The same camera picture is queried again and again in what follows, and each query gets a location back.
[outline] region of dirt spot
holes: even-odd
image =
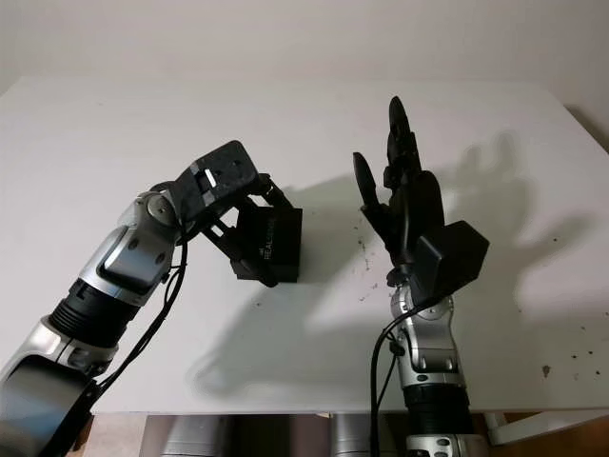
[[[362,238],[358,238],[358,245],[360,245],[360,247],[362,248],[363,260],[365,261],[365,270],[370,271],[370,260],[366,256],[365,243],[363,242]]]

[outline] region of white wall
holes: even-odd
[[[607,0],[21,0],[4,10],[24,74],[538,81],[609,146]]]

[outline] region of floor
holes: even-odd
[[[511,414],[507,419],[513,421],[523,416]],[[400,433],[403,418],[394,416],[391,422],[392,431]],[[481,416],[476,418],[476,423],[479,428],[484,427]],[[251,419],[237,421],[235,433],[238,438],[233,441],[231,455],[234,453],[234,455],[252,457],[257,455],[326,457],[330,453],[327,421],[317,416],[306,415],[292,417],[289,420],[286,420],[286,416],[259,416],[255,421]],[[87,457],[84,452],[85,447],[78,452],[71,452],[69,457]],[[513,445],[492,447],[490,455],[491,457],[606,456],[609,455],[609,418],[598,419],[580,427]]]

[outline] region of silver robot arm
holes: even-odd
[[[270,177],[258,173],[243,145],[232,141],[129,205],[68,296],[40,320],[0,370],[0,455],[56,457],[69,450],[93,403],[132,360],[133,351],[146,345],[140,343],[149,341],[150,329],[119,369],[98,384],[96,378],[107,370],[129,321],[168,278],[176,245],[183,245],[182,278],[186,243],[202,233],[250,277],[269,287],[277,284],[246,234],[220,220],[233,208],[255,209],[249,195],[260,195],[273,207],[291,208]],[[176,283],[181,283],[180,276]],[[166,302],[157,319],[169,308]]]
[[[450,322],[451,295],[478,278],[489,243],[464,221],[445,223],[440,184],[422,168],[415,134],[398,97],[389,104],[389,127],[383,173],[383,185],[391,189],[387,204],[379,202],[367,162],[354,153],[362,213],[384,241],[393,264],[387,284],[395,288],[394,321],[383,330],[372,355],[371,455],[380,455],[376,370],[388,339],[408,408],[408,455],[483,456],[484,440],[474,434]]]
[[[160,192],[129,205],[69,296],[0,371],[2,455],[40,455],[81,396],[94,400],[91,380],[106,371],[127,323],[167,277],[178,235],[175,210]]]

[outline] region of black box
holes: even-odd
[[[280,283],[295,283],[301,261],[303,210],[258,207],[239,212],[237,231],[253,244]],[[239,279],[257,279],[239,262],[231,261]]]
[[[410,278],[415,306],[438,303],[480,274],[488,240],[465,221],[429,230],[417,241]]]

